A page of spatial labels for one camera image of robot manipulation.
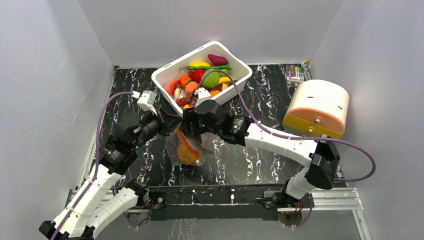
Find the clear zip top bag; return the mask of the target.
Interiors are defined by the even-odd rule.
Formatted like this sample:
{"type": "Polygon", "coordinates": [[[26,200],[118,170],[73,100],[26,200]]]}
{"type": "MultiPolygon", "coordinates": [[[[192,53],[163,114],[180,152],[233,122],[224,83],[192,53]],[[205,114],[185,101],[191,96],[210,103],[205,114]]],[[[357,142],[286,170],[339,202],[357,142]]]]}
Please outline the clear zip top bag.
{"type": "Polygon", "coordinates": [[[199,167],[213,154],[200,138],[185,136],[179,127],[166,137],[165,150],[172,166],[199,167]]]}

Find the orange toy pineapple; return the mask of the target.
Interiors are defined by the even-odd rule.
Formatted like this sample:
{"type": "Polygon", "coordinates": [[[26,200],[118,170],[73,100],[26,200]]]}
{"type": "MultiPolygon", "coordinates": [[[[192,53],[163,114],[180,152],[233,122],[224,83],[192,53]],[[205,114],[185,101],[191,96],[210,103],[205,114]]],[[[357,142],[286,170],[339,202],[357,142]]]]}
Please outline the orange toy pineapple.
{"type": "Polygon", "coordinates": [[[177,128],[177,157],[182,165],[200,166],[201,155],[198,150],[198,142],[195,138],[185,136],[183,132],[177,128]]]}

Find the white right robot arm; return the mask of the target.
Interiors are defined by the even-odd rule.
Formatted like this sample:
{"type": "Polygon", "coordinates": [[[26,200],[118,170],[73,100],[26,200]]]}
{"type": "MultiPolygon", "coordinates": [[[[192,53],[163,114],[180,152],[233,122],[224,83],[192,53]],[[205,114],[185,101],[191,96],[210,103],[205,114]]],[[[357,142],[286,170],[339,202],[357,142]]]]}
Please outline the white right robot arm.
{"type": "Polygon", "coordinates": [[[230,115],[214,100],[184,109],[180,130],[188,137],[213,134],[228,144],[267,150],[301,164],[303,169],[284,183],[280,194],[265,197],[268,202],[295,207],[313,189],[330,190],[334,186],[340,154],[327,136],[298,140],[250,117],[230,115]]]}

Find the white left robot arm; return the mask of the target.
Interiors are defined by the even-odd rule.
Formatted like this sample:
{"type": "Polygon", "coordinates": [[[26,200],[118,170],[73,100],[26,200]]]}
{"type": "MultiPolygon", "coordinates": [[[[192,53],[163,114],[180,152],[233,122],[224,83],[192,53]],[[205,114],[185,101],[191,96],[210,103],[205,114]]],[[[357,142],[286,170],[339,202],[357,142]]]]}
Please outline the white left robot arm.
{"type": "Polygon", "coordinates": [[[137,149],[157,135],[168,136],[181,120],[160,108],[143,115],[122,115],[104,146],[96,151],[96,162],[81,189],[57,217],[40,225],[39,232],[49,240],[94,240],[129,208],[147,206],[148,189],[136,181],[127,184],[106,204],[98,205],[137,159],[137,149]]]}

